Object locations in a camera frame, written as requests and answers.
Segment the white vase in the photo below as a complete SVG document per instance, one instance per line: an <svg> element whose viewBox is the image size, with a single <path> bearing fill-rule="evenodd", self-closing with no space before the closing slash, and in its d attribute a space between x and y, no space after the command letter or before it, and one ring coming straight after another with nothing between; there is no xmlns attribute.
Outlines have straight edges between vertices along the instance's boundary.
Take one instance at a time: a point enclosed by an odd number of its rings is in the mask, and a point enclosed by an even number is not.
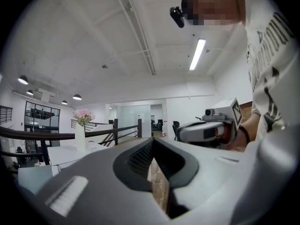
<svg viewBox="0 0 300 225"><path fill-rule="evenodd" d="M75 129L75 144L76 144L77 151L85 152L84 127L80 126L78 123L76 124L76 129Z"/></svg>

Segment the white ceiling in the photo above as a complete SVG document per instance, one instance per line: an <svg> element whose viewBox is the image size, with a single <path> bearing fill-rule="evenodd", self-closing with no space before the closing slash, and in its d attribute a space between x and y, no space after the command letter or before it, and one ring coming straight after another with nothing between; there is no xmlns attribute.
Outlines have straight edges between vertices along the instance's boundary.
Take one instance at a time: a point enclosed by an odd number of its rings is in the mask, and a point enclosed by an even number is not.
<svg viewBox="0 0 300 225"><path fill-rule="evenodd" d="M170 7L180 4L181 0L34 0L12 34L2 73L23 94L28 86L17 78L26 75L31 89L55 93L54 103L102 88L116 77L212 75L220 58L235 49L243 30L180 29L169 15ZM205 51L190 73L199 38L207 40Z"/></svg>

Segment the office chair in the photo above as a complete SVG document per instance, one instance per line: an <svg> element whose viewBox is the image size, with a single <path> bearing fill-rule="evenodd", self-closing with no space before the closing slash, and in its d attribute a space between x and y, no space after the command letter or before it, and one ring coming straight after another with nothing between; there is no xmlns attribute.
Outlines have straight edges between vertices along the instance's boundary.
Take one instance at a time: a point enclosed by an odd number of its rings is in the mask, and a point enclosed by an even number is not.
<svg viewBox="0 0 300 225"><path fill-rule="evenodd" d="M179 123L178 121L173 121L172 127L173 127L173 131L174 131L174 133L175 133L175 138L174 138L174 140L176 140L176 138L177 138L176 131L177 131L177 128L179 128L179 125L180 125L180 123Z"/></svg>

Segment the ceiling light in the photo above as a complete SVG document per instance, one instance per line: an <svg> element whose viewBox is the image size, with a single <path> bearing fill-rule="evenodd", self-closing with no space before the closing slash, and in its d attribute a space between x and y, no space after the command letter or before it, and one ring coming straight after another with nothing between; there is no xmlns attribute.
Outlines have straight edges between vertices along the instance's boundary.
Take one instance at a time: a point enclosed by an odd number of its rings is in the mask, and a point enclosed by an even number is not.
<svg viewBox="0 0 300 225"><path fill-rule="evenodd" d="M201 53L203 51L205 43L206 43L206 40L204 40L204 39L199 39L198 40L198 45L197 45L197 48L196 48L196 51L195 51L195 54L194 54L193 61L192 61L191 66L189 67L190 71L194 71L195 70L195 68L196 68L196 66L198 64L198 61L200 59Z"/></svg>
<svg viewBox="0 0 300 225"><path fill-rule="evenodd" d="M19 80L19 82L21 82L21 83L23 83L23 84L25 84L25 85L28 84L27 77L24 76L24 75L20 76L20 77L18 78L18 80Z"/></svg>
<svg viewBox="0 0 300 225"><path fill-rule="evenodd" d="M75 94L73 96L73 99L75 99L75 100L82 100L82 98L81 98L81 96L79 94Z"/></svg>
<svg viewBox="0 0 300 225"><path fill-rule="evenodd" d="M27 93L28 93L29 95L33 95L33 91L30 90L30 89L27 91Z"/></svg>

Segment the black strap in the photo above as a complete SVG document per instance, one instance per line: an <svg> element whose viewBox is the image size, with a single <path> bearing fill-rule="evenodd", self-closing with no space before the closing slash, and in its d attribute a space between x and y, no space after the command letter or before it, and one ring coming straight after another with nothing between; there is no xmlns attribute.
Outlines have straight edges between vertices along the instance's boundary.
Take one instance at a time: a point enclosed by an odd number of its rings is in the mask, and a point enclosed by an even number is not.
<svg viewBox="0 0 300 225"><path fill-rule="evenodd" d="M248 134L247 130L242 125L240 125L239 129L245 134L246 141L247 141L247 144L248 144L250 142L250 138L249 138L249 134Z"/></svg>

